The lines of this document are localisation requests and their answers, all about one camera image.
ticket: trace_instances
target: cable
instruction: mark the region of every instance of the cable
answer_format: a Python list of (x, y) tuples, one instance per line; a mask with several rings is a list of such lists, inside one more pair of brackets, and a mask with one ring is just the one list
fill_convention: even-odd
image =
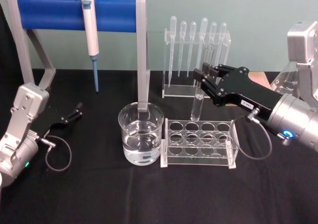
[(66, 167), (61, 168), (61, 169), (53, 168), (53, 167), (49, 164), (49, 162), (48, 162), (48, 156), (49, 156), (49, 152), (51, 151), (50, 148), (48, 149), (48, 151), (46, 152), (46, 155), (45, 155), (46, 165), (47, 165), (51, 170), (53, 170), (53, 171), (62, 172), (62, 171), (64, 171), (64, 170), (66, 170), (66, 169), (70, 166), (70, 164), (71, 164), (71, 162), (72, 162), (72, 151), (71, 151), (71, 147), (70, 147), (70, 145), (69, 145), (65, 140), (63, 140), (61, 137), (58, 137), (58, 136), (47, 136), (47, 137), (56, 138), (56, 139), (59, 139), (59, 140), (63, 141), (63, 142), (66, 144), (66, 146), (68, 147), (68, 149), (69, 149), (69, 152), (70, 152), (70, 160), (69, 160), (69, 163), (68, 163), (68, 165), (66, 165)]
[(269, 137), (269, 135), (268, 135), (266, 129), (263, 127), (263, 125), (262, 125), (261, 123), (257, 123), (257, 124), (258, 124), (258, 125), (262, 128), (262, 130), (264, 131), (264, 133), (265, 133), (265, 135), (266, 135), (266, 137), (267, 137), (268, 143), (269, 143), (269, 151), (268, 151), (268, 153), (267, 153), (265, 156), (263, 156), (263, 157), (253, 157), (253, 156), (250, 156), (250, 155), (248, 155), (247, 153), (245, 153), (245, 152), (242, 150), (242, 148), (239, 146), (239, 144), (237, 143), (236, 137), (234, 136), (234, 132), (233, 132), (233, 130), (234, 130), (234, 123), (235, 123), (235, 121), (237, 121), (237, 119), (239, 119), (239, 118), (244, 118), (244, 117), (245, 117), (245, 116), (236, 117), (236, 118), (233, 120), (233, 122), (232, 122), (232, 124), (231, 124), (231, 126), (230, 126), (231, 136), (233, 137), (234, 144), (235, 144), (236, 147), (239, 149), (239, 151), (241, 151), (246, 157), (248, 157), (248, 158), (250, 158), (250, 159), (253, 159), (253, 160), (264, 160), (264, 159), (268, 158), (268, 157), (271, 155), (271, 153), (272, 153), (272, 149), (273, 149), (272, 146), (273, 146), (273, 145), (272, 145), (272, 141), (271, 141), (271, 139), (270, 139), (270, 137)]

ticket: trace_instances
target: blue pipette holder bar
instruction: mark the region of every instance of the blue pipette holder bar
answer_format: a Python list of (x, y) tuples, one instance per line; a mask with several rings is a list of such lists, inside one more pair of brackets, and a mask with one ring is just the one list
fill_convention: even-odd
[[(26, 34), (30, 37), (45, 67), (39, 84), (47, 88), (53, 68), (36, 29), (85, 30), (81, 0), (8, 0), (12, 33), (17, 46), (24, 82), (34, 83)], [(146, 0), (95, 0), (98, 31), (137, 34), (138, 101), (148, 101)]]

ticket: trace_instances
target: pipette stand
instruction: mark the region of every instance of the pipette stand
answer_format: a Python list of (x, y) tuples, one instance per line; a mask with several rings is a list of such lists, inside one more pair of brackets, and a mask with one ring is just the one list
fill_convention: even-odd
[(236, 168), (238, 142), (229, 128), (233, 121), (179, 121), (165, 119), (165, 140), (161, 143), (161, 167), (170, 164), (227, 166)]
[[(194, 97), (195, 86), (193, 86), (192, 72), (196, 67), (198, 47), (200, 44), (199, 33), (195, 34), (193, 50), (191, 55), (191, 63), (189, 69), (189, 76), (187, 76), (187, 59), (189, 50), (189, 34), (185, 35), (183, 53), (182, 53), (182, 63), (181, 72), (178, 76), (178, 57), (179, 57), (179, 45), (180, 45), (180, 35), (176, 34), (174, 42), (174, 54), (173, 54), (173, 71), (170, 86), (168, 84), (168, 70), (169, 70), (169, 49), (170, 49), (170, 32), (165, 29), (164, 31), (164, 60), (163, 60), (163, 79), (162, 79), (162, 97), (165, 96), (176, 96), (176, 97)], [(204, 43), (209, 42), (209, 34), (206, 33)], [(220, 44), (219, 34), (215, 34), (214, 39), (214, 54), (212, 61), (215, 62), (218, 46), (221, 46), (221, 54), (218, 64), (226, 65), (229, 50), (231, 45), (231, 37), (229, 31), (226, 31), (223, 43)]]
[[(28, 36), (45, 68), (39, 87), (46, 89), (50, 86), (56, 70), (45, 52), (36, 30), (84, 31), (81, 0), (7, 1), (12, 34), (24, 83), (31, 82), (34, 84), (27, 43)], [(98, 31), (136, 33), (138, 101), (147, 102), (150, 70), (147, 54), (146, 0), (95, 0), (95, 10)]]

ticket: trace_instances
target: conical flask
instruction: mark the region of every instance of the conical flask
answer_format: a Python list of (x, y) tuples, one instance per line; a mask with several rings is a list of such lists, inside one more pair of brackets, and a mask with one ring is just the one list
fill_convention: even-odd
[(270, 87), (273, 91), (282, 95), (288, 93), (299, 98), (299, 82), (296, 62), (289, 62), (273, 80)]

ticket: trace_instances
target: plastic dropper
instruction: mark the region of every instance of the plastic dropper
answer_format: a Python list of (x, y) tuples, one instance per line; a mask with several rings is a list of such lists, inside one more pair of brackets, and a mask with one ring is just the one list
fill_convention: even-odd
[(225, 38), (226, 30), (227, 30), (227, 24), (223, 22), (221, 24), (221, 28), (220, 28), (219, 45), (218, 45), (217, 55), (215, 57), (214, 66), (217, 66), (219, 64), (219, 59), (220, 59), (220, 55), (221, 55), (221, 48), (222, 48), (223, 40)]
[(187, 30), (187, 22), (182, 21), (180, 25), (180, 47), (179, 47), (179, 59), (178, 59), (178, 76), (180, 76), (181, 63), (182, 63), (182, 53), (183, 53), (183, 44), (185, 38), (185, 31)]
[(212, 22), (211, 26), (210, 26), (210, 33), (209, 33), (209, 44), (213, 44), (214, 45), (214, 37), (215, 37), (215, 33), (217, 32), (217, 24), (216, 22)]
[(174, 39), (177, 30), (177, 17), (172, 16), (170, 18), (170, 58), (169, 58), (169, 87), (172, 77), (172, 65), (173, 65), (173, 50), (174, 50)]
[(204, 17), (201, 20), (201, 25), (200, 25), (200, 32), (199, 32), (199, 39), (200, 39), (200, 44), (199, 44), (199, 49), (198, 49), (198, 58), (197, 58), (197, 65), (196, 68), (200, 68), (200, 61), (201, 61), (201, 56), (202, 56), (202, 47), (204, 43), (204, 38), (205, 38), (205, 33), (207, 31), (208, 27), (208, 18)]
[(193, 43), (194, 43), (194, 37), (195, 37), (195, 31), (197, 30), (197, 23), (191, 22), (190, 26), (190, 42), (189, 42), (189, 52), (188, 52), (188, 61), (187, 61), (187, 76), (189, 76), (189, 69), (190, 69), (190, 63), (191, 63), (191, 55), (192, 55), (192, 49), (193, 49)]

